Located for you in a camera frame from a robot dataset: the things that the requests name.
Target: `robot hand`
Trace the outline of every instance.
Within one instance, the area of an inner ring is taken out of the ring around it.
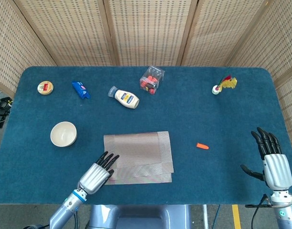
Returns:
[[[265,181],[266,185],[273,191],[271,201],[267,201],[269,205],[265,207],[274,208],[279,228],[292,229],[292,194],[288,189],[292,186],[292,175],[286,155],[282,154],[282,150],[278,139],[271,133],[267,133],[257,127],[260,135],[251,131],[255,138],[258,149],[263,161],[263,173],[253,172],[245,165],[241,165],[242,170],[261,181]],[[267,196],[264,195],[259,208]]]
[[[87,195],[97,192],[112,176],[114,170],[108,169],[119,158],[113,154],[105,158],[108,152],[103,155],[88,169],[80,178],[77,189],[75,189],[63,202],[60,208],[53,214],[50,219],[50,229],[61,229],[78,208],[86,201]]]

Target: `blue table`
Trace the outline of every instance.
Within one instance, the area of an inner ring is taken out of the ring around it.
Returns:
[[[147,67],[31,67],[22,74],[0,146],[0,203],[62,203],[82,174],[103,153],[103,135],[169,131],[172,183],[104,186],[89,204],[258,203],[269,188],[240,168],[262,171],[257,126],[278,137],[292,170],[292,148],[269,73],[261,68],[162,67],[155,95],[139,88]],[[213,95],[231,74],[237,87]],[[53,93],[37,86],[49,80]],[[91,95],[82,100],[71,82]],[[135,110],[107,96],[115,85],[140,98]],[[54,146],[55,124],[75,124],[76,142]],[[201,142],[209,150],[196,148]]]

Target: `mayonnaise bottle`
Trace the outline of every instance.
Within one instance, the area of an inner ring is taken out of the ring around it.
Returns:
[[[135,109],[140,101],[135,94],[119,90],[115,86],[111,87],[108,93],[108,96],[112,98],[114,97],[123,106],[132,108],[132,109]]]

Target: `blue snack bag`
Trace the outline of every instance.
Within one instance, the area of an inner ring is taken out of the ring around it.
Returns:
[[[87,89],[83,86],[82,82],[73,81],[72,85],[82,99],[84,99],[84,98],[89,99],[90,98],[90,95],[89,95]]]

